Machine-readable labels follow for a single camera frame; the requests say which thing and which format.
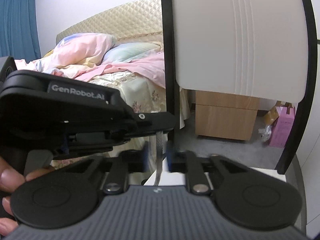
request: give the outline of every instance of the finger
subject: finger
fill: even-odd
[[[24,182],[24,177],[0,157],[0,190],[13,192]]]
[[[51,171],[55,171],[55,168],[52,167],[52,166],[49,166],[47,168],[41,168],[41,169],[38,169],[38,170],[35,170],[33,172],[30,172],[27,176],[26,176],[26,181],[30,181],[30,180],[33,180],[35,178],[38,178],[44,174],[47,174]]]
[[[0,235],[7,236],[18,226],[16,221],[9,218],[0,218]]]
[[[10,207],[10,196],[4,197],[4,198],[2,199],[2,206],[3,206],[4,210],[5,210],[8,214],[10,214],[10,215],[13,216],[12,211],[11,211],[11,207]]]

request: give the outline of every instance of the gray floor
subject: gray floor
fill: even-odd
[[[262,117],[257,117],[252,137],[249,141],[197,136],[195,134],[195,114],[185,121],[185,127],[177,133],[175,142],[179,150],[194,151],[200,157],[209,157],[212,154],[223,155],[231,160],[249,167],[274,169],[282,154],[283,148],[270,147],[261,141],[258,129],[264,127]],[[291,164],[286,172],[286,180],[304,195],[303,186],[298,186],[296,167]],[[295,226],[305,231],[304,208],[297,219]]]

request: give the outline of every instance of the beige headboard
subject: beige headboard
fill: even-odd
[[[59,33],[56,43],[74,33],[108,33],[117,43],[163,43],[161,0],[138,0],[98,13]]]

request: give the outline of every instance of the wooden nightstand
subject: wooden nightstand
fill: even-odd
[[[196,92],[196,134],[250,140],[259,98]]]

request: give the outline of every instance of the pink blanket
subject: pink blanket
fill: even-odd
[[[87,82],[94,76],[126,70],[144,76],[158,86],[165,88],[163,52],[159,52],[156,55],[142,59],[133,60],[129,63],[111,63],[100,65],[86,71],[86,73],[80,76],[77,76],[75,79]]]
[[[52,54],[29,62],[15,60],[17,69],[75,78],[99,65],[116,38],[105,33],[75,33],[62,39]]]

